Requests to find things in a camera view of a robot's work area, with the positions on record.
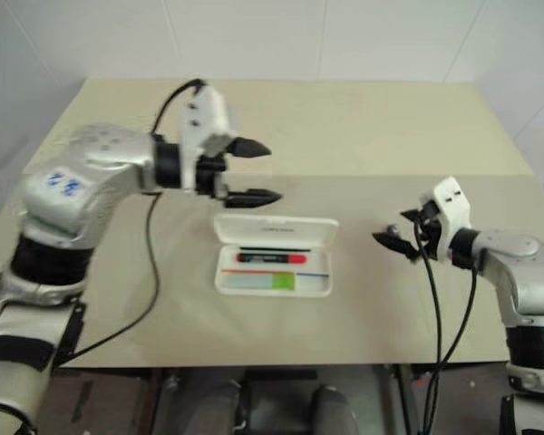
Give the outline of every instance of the red marker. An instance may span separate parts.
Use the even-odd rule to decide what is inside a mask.
[[[240,263],[289,263],[302,265],[306,262],[306,256],[302,254],[238,254]]]

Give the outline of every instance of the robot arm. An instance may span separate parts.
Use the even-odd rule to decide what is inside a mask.
[[[80,333],[87,268],[117,204],[160,188],[210,195],[227,208],[260,207],[280,199],[265,189],[230,192],[225,154],[270,151],[240,138],[226,104],[201,84],[185,109],[180,144],[107,124],[86,126],[68,150],[24,181],[21,236],[0,280],[0,434],[31,433],[61,342]]]
[[[460,268],[475,267],[495,286],[510,349],[510,385],[544,396],[544,243],[532,236],[472,229],[470,204],[454,178],[442,181],[421,202],[421,209],[402,215],[418,222],[425,253]],[[420,257],[397,234],[376,233],[374,238],[412,261]]]

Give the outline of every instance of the black cable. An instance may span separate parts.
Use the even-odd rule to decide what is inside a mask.
[[[458,330],[457,334],[455,335],[455,338],[453,339],[453,343],[450,346],[449,350],[447,351],[447,353],[443,357],[442,361],[437,365],[437,367],[435,368],[435,370],[434,370],[434,372],[432,374],[432,377],[435,377],[437,379],[436,390],[435,390],[435,395],[433,397],[432,413],[431,413],[431,417],[430,417],[430,420],[429,420],[429,424],[425,428],[425,431],[423,432],[423,435],[429,435],[431,433],[432,426],[433,426],[433,421],[435,420],[435,412],[437,411],[437,387],[439,387],[439,375],[440,375],[441,371],[447,365],[447,362],[452,357],[453,352],[457,348],[457,345],[460,342],[461,336],[463,335],[463,332],[465,331],[465,328],[466,328],[466,326],[468,324],[468,321],[470,320],[471,309],[473,308],[473,301],[475,299],[475,293],[476,293],[477,286],[478,286],[478,271],[476,270],[475,267],[473,267],[471,269],[470,297],[468,298],[468,303],[467,303],[467,306],[465,308],[465,313],[463,314],[463,319],[461,320],[460,329]]]
[[[75,352],[72,355],[69,355],[66,358],[63,358],[63,360],[61,361],[61,364],[66,364],[78,358],[79,356],[85,355],[86,353],[92,351],[93,349],[96,349],[97,347],[102,346],[105,343],[108,343],[113,338],[129,331],[132,327],[134,327],[141,320],[143,320],[155,306],[155,303],[157,302],[157,298],[160,295],[161,280],[160,280],[159,268],[157,267],[157,260],[155,259],[155,253],[153,252],[153,244],[151,243],[151,218],[153,216],[153,211],[155,210],[155,207],[157,206],[157,203],[161,198],[162,192],[153,193],[150,195],[152,195],[155,198],[153,198],[153,201],[151,202],[149,210],[147,211],[147,217],[145,218],[145,242],[147,244],[147,252],[149,255],[149,261],[151,263],[151,269],[153,272],[154,288],[153,288],[153,296],[151,297],[151,300],[149,304],[147,305],[147,308],[145,308],[145,311],[143,311],[143,313],[141,313],[135,320],[133,320],[131,323],[127,324],[126,326],[123,326],[116,333],[112,333],[111,335],[108,335],[107,337],[99,340],[98,342],[93,343],[90,346],[85,347],[84,349],[81,349],[79,352]]]
[[[437,351],[436,351],[436,357],[435,357],[435,364],[439,365],[442,361],[442,310],[439,304],[439,296],[437,295],[437,286],[435,284],[435,277],[433,276],[432,265],[431,265],[431,262],[429,261],[429,257],[427,256],[427,253],[425,252],[425,248],[423,247],[423,242],[419,235],[419,220],[415,220],[413,222],[413,234],[415,235],[415,242],[417,243],[417,246],[419,247],[419,253],[421,254],[421,257],[425,264],[425,270],[427,271],[427,277],[429,278],[429,286],[432,289],[433,306],[435,308],[435,323],[436,323],[436,329],[437,329]],[[427,421],[429,420],[429,413],[430,413],[429,408],[431,406],[430,405],[431,394],[429,393],[429,389],[432,388],[432,386],[436,384],[437,384],[436,378],[432,377],[429,380],[428,394],[425,398],[425,408],[423,411],[423,431],[425,431]]]
[[[151,133],[156,133],[157,129],[160,127],[161,119],[163,118],[163,114],[167,110],[167,108],[170,106],[171,102],[175,100],[175,98],[180,95],[182,92],[186,91],[189,88],[196,88],[199,89],[202,86],[205,86],[206,83],[201,79],[194,79],[190,80],[189,82],[183,83],[178,89],[173,91],[171,95],[165,100],[163,105],[161,106],[161,109],[159,113],[157,114],[157,117],[155,118],[155,122],[153,123],[153,127],[151,128]]]

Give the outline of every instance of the tabletop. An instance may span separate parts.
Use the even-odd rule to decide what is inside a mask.
[[[56,155],[63,138],[89,122],[149,129],[181,80],[88,79],[28,165]],[[263,159],[230,159],[232,188],[281,192],[276,204],[242,213],[334,218],[334,288],[319,299],[220,295],[214,275],[221,206],[170,191],[152,223],[162,291],[136,328],[71,362],[76,367],[434,360],[434,317],[423,265],[378,246],[371,233],[454,175],[471,202],[471,222],[544,239],[544,189],[473,85],[405,82],[211,81],[227,98],[237,130],[272,149]],[[161,130],[176,140],[177,108]],[[135,318],[152,274],[143,222],[151,199],[115,211],[90,268],[82,348]],[[0,215],[0,268],[17,238],[14,193]],[[444,343],[461,320],[467,272],[434,265]],[[496,297],[480,282],[472,317],[452,361],[508,358]]]

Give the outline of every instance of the wall tile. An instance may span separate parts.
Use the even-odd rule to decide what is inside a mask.
[[[488,0],[448,80],[476,82],[515,136],[544,104],[544,0]]]
[[[64,79],[181,75],[161,0],[5,0]]]
[[[187,73],[315,79],[325,0],[166,0]]]
[[[79,86],[53,80],[0,2],[0,208]]]
[[[321,77],[442,81],[481,0],[328,0]]]

